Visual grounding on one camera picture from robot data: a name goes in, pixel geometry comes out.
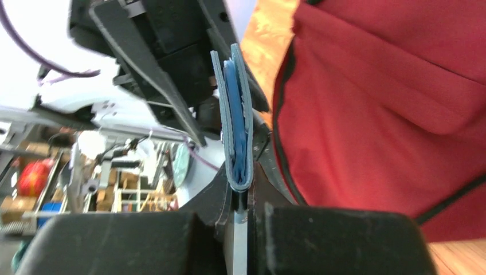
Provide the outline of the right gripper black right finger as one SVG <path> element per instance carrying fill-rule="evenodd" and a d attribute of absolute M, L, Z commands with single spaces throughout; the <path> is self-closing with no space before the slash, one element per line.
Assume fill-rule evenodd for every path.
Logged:
<path fill-rule="evenodd" d="M 410 218 L 295 206 L 259 163 L 250 189 L 249 274 L 436 274 Z"/>

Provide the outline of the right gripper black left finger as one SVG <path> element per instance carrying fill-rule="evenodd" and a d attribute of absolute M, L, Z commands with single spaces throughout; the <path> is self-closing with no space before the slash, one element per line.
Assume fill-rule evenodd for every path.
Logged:
<path fill-rule="evenodd" d="M 63 214 L 31 241 L 18 274 L 226 274 L 229 186 L 220 169 L 179 210 Z"/>

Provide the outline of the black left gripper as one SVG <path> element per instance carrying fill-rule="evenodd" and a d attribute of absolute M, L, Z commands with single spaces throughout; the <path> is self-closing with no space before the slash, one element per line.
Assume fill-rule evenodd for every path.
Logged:
<path fill-rule="evenodd" d="M 119 2 L 71 1 L 70 36 L 85 49 L 116 58 L 114 85 L 144 98 L 160 125 L 184 131 L 206 146 L 188 106 L 198 108 L 213 94 L 209 52 L 218 51 L 223 61 L 238 42 L 224 2 L 123 3 L 127 11 Z M 253 108 L 269 112 L 263 90 L 244 65 Z"/>

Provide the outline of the teal blue wallet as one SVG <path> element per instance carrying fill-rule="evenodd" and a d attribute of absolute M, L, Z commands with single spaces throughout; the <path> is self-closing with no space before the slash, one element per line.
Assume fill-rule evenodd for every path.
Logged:
<path fill-rule="evenodd" d="M 211 51 L 219 93 L 225 168 L 231 188 L 243 193 L 253 182 L 253 106 L 244 59 L 238 44 L 221 61 Z"/>

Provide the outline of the red student backpack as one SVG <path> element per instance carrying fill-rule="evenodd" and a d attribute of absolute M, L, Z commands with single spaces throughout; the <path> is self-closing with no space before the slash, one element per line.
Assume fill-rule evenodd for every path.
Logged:
<path fill-rule="evenodd" d="M 484 238 L 485 2 L 301 1 L 293 20 L 272 124 L 295 201 Z"/>

